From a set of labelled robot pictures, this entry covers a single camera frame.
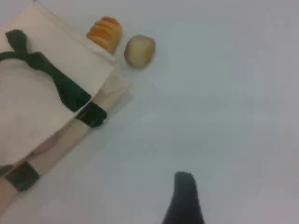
canvas bag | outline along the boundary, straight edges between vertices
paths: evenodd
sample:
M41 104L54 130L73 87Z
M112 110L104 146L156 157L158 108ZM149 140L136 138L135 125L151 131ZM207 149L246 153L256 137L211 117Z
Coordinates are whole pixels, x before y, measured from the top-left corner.
M1 29L1 51L11 51L7 40L5 38L2 39L1 34L5 37L5 32L14 29L19 29L24 32L29 41L33 42L34 46L30 49L31 52L37 50L41 51L51 63L57 68L59 67L61 71L64 71L65 75L67 74L72 80L76 80L76 83L79 84L80 87L84 87L91 97L90 101L77 112L72 112L62 104L53 81L49 79L46 74L42 74L41 71L35 71L26 65L26 63L18 60L8 60L7 62L2 61L0 63L0 85L1 76L3 74L1 70L3 68L5 68L5 71L9 74L11 74L12 69L17 68L17 70L15 70L16 78L20 77L19 73L24 74L24 70L26 71L26 75L28 73L29 77L38 77L40 80L38 80L39 82L36 83L36 86L39 87L38 84L42 83L43 87L49 87L49 91L43 94L37 94L36 96L30 95L30 97L36 97L33 102L34 105L39 106L39 103L44 103L45 98L42 96L45 95L48 97L46 98L49 100L48 103L55 105L55 110L53 109L54 107L52 107L51 111L45 111L43 116L45 116L45 118L48 118L48 116L53 118L54 113L55 116L59 117L59 122L55 120L56 123L53 126L50 125L49 127L47 125L48 122L41 122L42 125L38 124L40 126L34 127L35 129L46 127L46 131L43 132L46 137L39 135L39 138L36 138L38 140L30 141L30 147L27 147L27 150L23 150L22 148L15 150L14 153L9 153L10 156L5 157L6 159L0 160L2 162L2 168L4 168L4 171L2 169L2 173L0 173L0 213L7 207L18 192L25 191L32 187L41 175L47 172L57 160L88 133L92 126L90 125L89 117L84 117L86 114L84 110L86 110L87 105L92 104L108 112L117 99L128 88L128 84L114 72L113 57L92 41L78 35L39 2L34 1L20 16L16 17L12 22ZM44 38L45 34L50 35L56 32L59 34L56 38ZM44 46L44 44L47 45L48 41L51 43L49 45L52 46L51 49L49 46ZM69 45L67 42L72 43L70 49L68 49ZM13 80L14 82L12 82L10 77L5 81L16 89L18 85L21 85L17 80ZM23 93L23 91L24 90L20 90L18 92L19 95L15 94L15 98L10 99L19 99L18 97L20 97L20 93ZM22 94L21 96L27 97L25 100L31 99L26 94ZM25 136L24 139L26 140L26 137L28 137L26 135L27 133L20 133ZM45 142L50 142L50 144L46 146L46 149L37 152L36 149L40 149L40 146L44 145Z

green strap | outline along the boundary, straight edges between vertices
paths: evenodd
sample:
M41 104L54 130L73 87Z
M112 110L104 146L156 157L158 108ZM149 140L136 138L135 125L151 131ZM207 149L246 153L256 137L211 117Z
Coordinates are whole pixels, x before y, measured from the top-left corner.
M43 71L48 74L53 79L61 102L72 112L76 112L77 110L79 110L91 99L91 96L85 90L83 90L60 70L58 70L43 55L43 53L28 53L26 47L27 36L21 30L15 29L9 31L6 33L6 37L14 51L6 51L0 53L0 62L6 59L20 59L22 61L25 61L31 68ZM83 112L85 111L88 113L85 113L85 116L82 116L82 114L80 115L80 113L83 112L80 112L77 118L81 118L82 121L89 126L94 126L93 124L101 125L102 122L106 119L107 113L93 102L90 102L88 105L89 109L83 109ZM93 120L86 118L88 114L92 115Z

white surface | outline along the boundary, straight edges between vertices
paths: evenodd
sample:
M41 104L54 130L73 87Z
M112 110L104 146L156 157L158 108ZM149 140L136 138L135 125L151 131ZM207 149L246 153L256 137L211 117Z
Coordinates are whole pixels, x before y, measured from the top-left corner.
M3 21L29 0L5 2ZM299 3L42 2L83 34L117 17L132 93L1 224L160 224L179 170L195 176L208 224L298 223ZM143 71L122 58L135 34L157 41Z

bag handle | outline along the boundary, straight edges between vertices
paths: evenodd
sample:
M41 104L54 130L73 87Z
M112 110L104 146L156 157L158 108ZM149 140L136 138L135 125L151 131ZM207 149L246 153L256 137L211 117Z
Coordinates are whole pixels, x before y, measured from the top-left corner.
M57 88L61 102L72 112L78 111L90 101L91 96L57 69L42 52L29 53L27 51L27 36L23 31L14 29L5 35L14 51L0 53L0 62L6 59L19 59L25 61L34 70L48 74ZM93 102L89 102L77 115L78 119L90 127L101 125L106 117L107 113Z

fabric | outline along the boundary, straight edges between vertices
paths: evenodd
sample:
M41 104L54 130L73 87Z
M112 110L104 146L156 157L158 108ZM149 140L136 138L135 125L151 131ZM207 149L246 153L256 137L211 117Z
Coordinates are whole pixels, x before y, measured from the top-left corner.
M25 40L21 46L15 45L14 41L7 42L4 33L15 29L22 30L27 35L26 47L24 47ZM74 102L68 102L62 97L63 102L72 108L70 111L61 103L60 98L65 95L65 85L61 89L60 81L54 78L56 86L59 86L58 94L51 78L43 71L38 71L40 68L36 66L40 63L34 65L29 62L38 69L33 70L26 62L20 60L2 61L0 167L19 163L39 145L67 126L76 116L92 126L102 123L101 119L87 118L87 114L81 110L88 105L88 114L95 114L90 108L97 106L92 102L91 105L86 104L88 95L90 100L95 97L111 76L114 67L112 62L95 53L92 48L95 49L96 44L78 36L38 2L33 2L19 16L0 28L0 52L17 50L18 58L27 57L26 61L28 61L28 55L25 56L26 49L29 52L42 52L47 60L44 58L40 63L45 65L45 61L49 60L52 64L49 67L43 66L47 73L56 68L56 73L60 71L65 74L65 79L72 80L87 93L83 100L81 98L84 94L79 94L77 98L79 100ZM104 112L98 108L98 114Z
M111 86L118 86L118 88L110 89L109 87ZM127 89L128 84L119 75L113 73L93 99L93 102L109 113L113 105ZM38 173L40 178L46 174L57 161L59 161L76 144L78 144L90 130L91 128L82 121L78 119L73 120L68 126L59 132L58 139L50 148L39 154L29 156L16 165L13 170L16 170L18 167L21 167L24 163L26 163L26 166L30 165L31 168ZM10 173L11 172L3 177L0 177L0 215L17 197L18 193L22 191L22 189L14 186L14 182L11 182L11 180L7 178Z
M177 172L172 200L162 224L204 223L194 177L186 172Z

